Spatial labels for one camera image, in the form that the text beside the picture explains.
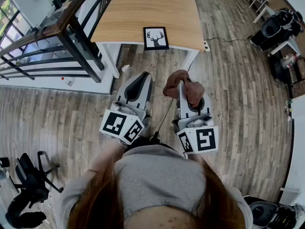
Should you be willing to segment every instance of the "bare skin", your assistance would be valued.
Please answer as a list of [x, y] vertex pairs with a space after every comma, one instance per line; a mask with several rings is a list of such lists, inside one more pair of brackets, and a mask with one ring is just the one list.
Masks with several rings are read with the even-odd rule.
[[[115, 140], [109, 140], [100, 154], [84, 173], [84, 177], [93, 178], [103, 171], [109, 162], [117, 162], [124, 154], [125, 147]], [[200, 162], [199, 155], [188, 155], [188, 159]], [[188, 229], [192, 216], [181, 209], [170, 206], [144, 208], [132, 214], [124, 223], [126, 229]]]

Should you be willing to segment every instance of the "framed picture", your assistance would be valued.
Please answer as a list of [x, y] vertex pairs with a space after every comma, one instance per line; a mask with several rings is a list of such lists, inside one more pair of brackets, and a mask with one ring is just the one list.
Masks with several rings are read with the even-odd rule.
[[169, 49], [165, 27], [144, 27], [144, 50]]

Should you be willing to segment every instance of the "black pants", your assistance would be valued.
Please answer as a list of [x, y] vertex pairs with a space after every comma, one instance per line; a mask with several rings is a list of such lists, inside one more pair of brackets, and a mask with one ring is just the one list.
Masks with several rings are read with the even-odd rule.
[[139, 138], [137, 138], [132, 144], [127, 145], [127, 148], [125, 150], [125, 153], [135, 147], [140, 147], [140, 146], [148, 146], [148, 145], [162, 145], [164, 147], [170, 148], [172, 150], [174, 150], [173, 148], [171, 148], [170, 146], [164, 144], [164, 143], [160, 143], [160, 140], [158, 138], [151, 138], [150, 140], [146, 137], [140, 136]]

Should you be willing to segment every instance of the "white marker cube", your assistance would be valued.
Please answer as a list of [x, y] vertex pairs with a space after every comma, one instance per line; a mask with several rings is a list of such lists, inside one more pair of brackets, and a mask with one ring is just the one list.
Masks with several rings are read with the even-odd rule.
[[138, 116], [106, 109], [100, 132], [130, 145], [143, 129], [144, 125]]
[[218, 126], [185, 128], [177, 136], [187, 154], [218, 150]]

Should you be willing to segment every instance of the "gray shirt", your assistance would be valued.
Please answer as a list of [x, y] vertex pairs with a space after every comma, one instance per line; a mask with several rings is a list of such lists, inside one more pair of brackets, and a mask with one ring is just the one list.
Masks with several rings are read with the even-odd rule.
[[[160, 145], [133, 148], [116, 162], [114, 171], [120, 171], [119, 194], [122, 197], [124, 219], [140, 209], [162, 205], [192, 213], [205, 189], [200, 164]], [[88, 182], [83, 177], [71, 180], [61, 193], [55, 211], [59, 229], [66, 228], [70, 211]], [[253, 217], [249, 206], [238, 189], [227, 189], [244, 214], [246, 228], [251, 229]]]

